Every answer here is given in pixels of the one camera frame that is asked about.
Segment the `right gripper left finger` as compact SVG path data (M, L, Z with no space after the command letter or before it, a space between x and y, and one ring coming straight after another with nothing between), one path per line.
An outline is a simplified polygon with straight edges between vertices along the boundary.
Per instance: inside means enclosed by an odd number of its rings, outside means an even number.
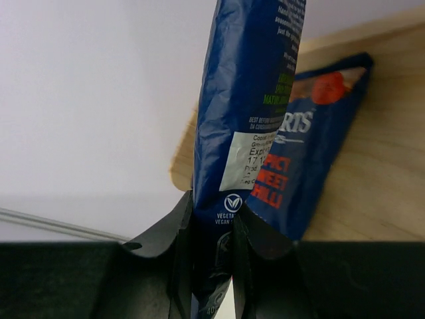
M1 245L2 318L189 318L192 193L113 241Z

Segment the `Burts green blue bag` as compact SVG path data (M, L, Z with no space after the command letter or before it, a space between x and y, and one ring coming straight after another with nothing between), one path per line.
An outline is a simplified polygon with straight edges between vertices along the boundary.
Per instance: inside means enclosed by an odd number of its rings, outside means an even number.
M232 221L280 127L305 1L218 1L195 130L193 318L213 318L231 278Z

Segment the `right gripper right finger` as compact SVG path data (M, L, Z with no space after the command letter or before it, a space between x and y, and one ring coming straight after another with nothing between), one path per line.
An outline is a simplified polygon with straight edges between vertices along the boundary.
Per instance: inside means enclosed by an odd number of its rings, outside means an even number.
M242 206L237 318L423 318L424 243L292 241Z

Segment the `Burts chilli bag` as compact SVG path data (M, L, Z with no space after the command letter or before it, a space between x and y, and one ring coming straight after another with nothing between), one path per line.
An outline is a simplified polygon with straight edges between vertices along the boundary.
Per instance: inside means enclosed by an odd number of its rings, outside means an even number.
M254 187L249 209L291 240L300 240L325 180L367 92L368 53L299 73L281 126Z

